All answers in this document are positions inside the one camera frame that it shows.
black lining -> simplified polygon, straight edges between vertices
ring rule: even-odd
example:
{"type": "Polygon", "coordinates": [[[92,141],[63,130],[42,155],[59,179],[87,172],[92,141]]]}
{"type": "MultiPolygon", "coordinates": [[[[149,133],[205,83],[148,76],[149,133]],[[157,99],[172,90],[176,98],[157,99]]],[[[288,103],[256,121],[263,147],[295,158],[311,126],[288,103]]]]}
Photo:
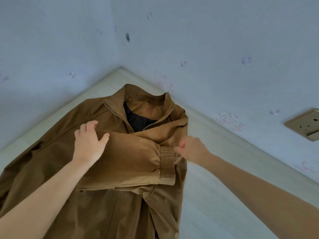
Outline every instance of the black lining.
{"type": "Polygon", "coordinates": [[[133,128],[134,132],[141,132],[144,128],[146,128],[148,125],[153,124],[154,122],[157,122],[157,120],[151,120],[146,117],[142,117],[140,115],[137,115],[133,113],[130,108],[128,108],[126,101],[123,104],[126,118],[131,127],[133,128]]]}

jacket collar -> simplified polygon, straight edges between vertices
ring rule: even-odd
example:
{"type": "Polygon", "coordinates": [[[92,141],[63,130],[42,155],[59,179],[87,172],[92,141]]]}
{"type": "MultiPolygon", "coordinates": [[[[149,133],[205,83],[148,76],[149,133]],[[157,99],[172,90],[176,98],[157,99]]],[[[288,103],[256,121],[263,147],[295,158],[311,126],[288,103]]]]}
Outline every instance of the jacket collar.
{"type": "Polygon", "coordinates": [[[174,102],[171,99],[169,93],[164,93],[160,96],[154,96],[142,88],[136,85],[126,84],[116,93],[111,96],[107,96],[104,102],[119,116],[127,121],[127,117],[124,110],[124,102],[130,99],[135,99],[139,101],[152,101],[153,103],[158,103],[158,105],[164,106],[165,116],[167,116],[174,107],[174,102]]]}

person's right arm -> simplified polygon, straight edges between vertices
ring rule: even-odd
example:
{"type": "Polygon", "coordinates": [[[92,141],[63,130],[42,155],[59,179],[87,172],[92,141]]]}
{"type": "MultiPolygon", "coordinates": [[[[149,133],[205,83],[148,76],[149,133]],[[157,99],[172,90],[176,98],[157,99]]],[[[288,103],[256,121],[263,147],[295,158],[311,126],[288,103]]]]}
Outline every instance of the person's right arm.
{"type": "Polygon", "coordinates": [[[319,237],[315,206],[213,155],[199,138],[185,136],[175,150],[216,176],[277,237],[319,237]]]}

brown jacket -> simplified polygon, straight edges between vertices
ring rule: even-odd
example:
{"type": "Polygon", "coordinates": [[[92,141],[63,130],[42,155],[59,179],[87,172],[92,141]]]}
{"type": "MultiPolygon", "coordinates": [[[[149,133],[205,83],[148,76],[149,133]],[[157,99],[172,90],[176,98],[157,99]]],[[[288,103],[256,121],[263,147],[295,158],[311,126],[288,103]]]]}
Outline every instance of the brown jacket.
{"type": "Polygon", "coordinates": [[[74,131],[90,120],[110,140],[45,238],[178,238],[187,168],[173,148],[188,117],[169,93],[153,96],[131,84],[85,100],[5,168],[0,217],[72,160],[74,131]]]}

outlet plate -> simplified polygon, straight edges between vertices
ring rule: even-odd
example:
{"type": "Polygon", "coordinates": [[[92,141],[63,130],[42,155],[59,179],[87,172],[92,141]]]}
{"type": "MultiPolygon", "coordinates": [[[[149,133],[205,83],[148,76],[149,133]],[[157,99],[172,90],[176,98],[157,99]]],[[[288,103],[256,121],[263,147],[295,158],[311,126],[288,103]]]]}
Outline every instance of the outlet plate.
{"type": "Polygon", "coordinates": [[[317,141],[319,140],[319,109],[312,109],[286,122],[285,126],[309,141],[317,141]]]}

